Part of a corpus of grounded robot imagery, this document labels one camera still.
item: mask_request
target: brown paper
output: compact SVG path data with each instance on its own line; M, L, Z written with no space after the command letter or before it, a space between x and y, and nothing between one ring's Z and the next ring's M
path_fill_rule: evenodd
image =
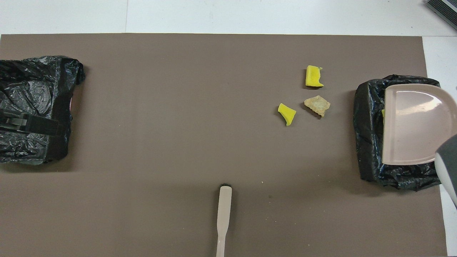
M426 76L420 37L1 37L1 59L42 55L78 59L87 79L69 155L0 166L3 256L215 256L221 183L227 257L446 254L439 188L362 181L352 127L360 83ZM323 88L305 86L308 65ZM303 104L316 95L321 119Z

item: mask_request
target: black plastic bag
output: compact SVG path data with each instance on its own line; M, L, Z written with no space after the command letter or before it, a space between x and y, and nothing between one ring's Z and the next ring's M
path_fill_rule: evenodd
M74 86L85 78L83 65L65 56L0 60L0 108L34 118L38 129L55 135L0 130L0 162L40 164L60 160L68 153L71 133L70 101Z
M383 151L383 115L385 89L397 84L430 84L433 79L391 75L360 84L354 99L354 130L360 177L384 186L419 191L440 184L434 162L419 165L386 165L381 161Z

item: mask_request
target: black clip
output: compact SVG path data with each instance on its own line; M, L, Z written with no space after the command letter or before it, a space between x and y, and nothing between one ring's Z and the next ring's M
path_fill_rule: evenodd
M0 130L55 136L62 128L57 120L0 108Z

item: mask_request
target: yellow sponge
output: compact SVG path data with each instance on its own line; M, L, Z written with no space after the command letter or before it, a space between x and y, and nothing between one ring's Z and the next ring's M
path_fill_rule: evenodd
M293 117L297 113L297 111L285 106L284 104L279 104L278 112L284 117L286 120L286 126L292 124Z
M308 65L308 67L306 68L306 81L305 81L305 84L307 86L324 86L319 83L320 70L322 70L322 68Z

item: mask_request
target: white table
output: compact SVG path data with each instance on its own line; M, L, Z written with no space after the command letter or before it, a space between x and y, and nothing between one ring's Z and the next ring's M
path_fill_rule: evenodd
M422 0L0 1L0 34L125 32L422 36L428 77L457 100L457 31ZM457 256L457 210L440 187Z

